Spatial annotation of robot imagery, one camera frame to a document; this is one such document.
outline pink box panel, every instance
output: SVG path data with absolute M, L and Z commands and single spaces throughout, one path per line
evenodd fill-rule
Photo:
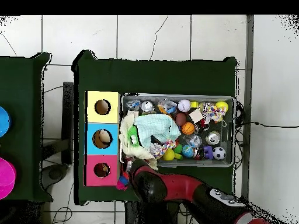
M 116 186 L 117 167 L 118 167 L 117 155 L 88 155 L 86 165 L 86 186 Z M 95 165 L 98 163 L 106 163 L 109 166 L 110 173 L 104 178 L 99 178 L 95 172 Z

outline green ball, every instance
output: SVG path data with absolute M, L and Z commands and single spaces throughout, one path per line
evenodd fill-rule
M 183 145 L 180 143 L 173 149 L 173 151 L 177 154 L 182 153 L 182 150 L 183 150 Z

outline light blue cloth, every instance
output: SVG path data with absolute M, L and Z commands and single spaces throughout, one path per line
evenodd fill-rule
M 162 143 L 168 139 L 175 141 L 180 130 L 174 120 L 165 114 L 149 114 L 135 118 L 139 141 L 142 147 L 150 149 L 151 135 Z

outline pink bowl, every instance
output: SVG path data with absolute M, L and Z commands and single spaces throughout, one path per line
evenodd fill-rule
M 0 158 L 0 200 L 11 193 L 15 180 L 16 169 L 13 164 Z

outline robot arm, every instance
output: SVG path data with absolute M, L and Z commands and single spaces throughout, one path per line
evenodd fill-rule
M 132 162 L 129 174 L 137 196 L 144 202 L 185 200 L 194 205 L 205 224 L 270 224 L 255 217 L 234 196 L 213 189 L 196 178 L 157 173 L 141 159 Z

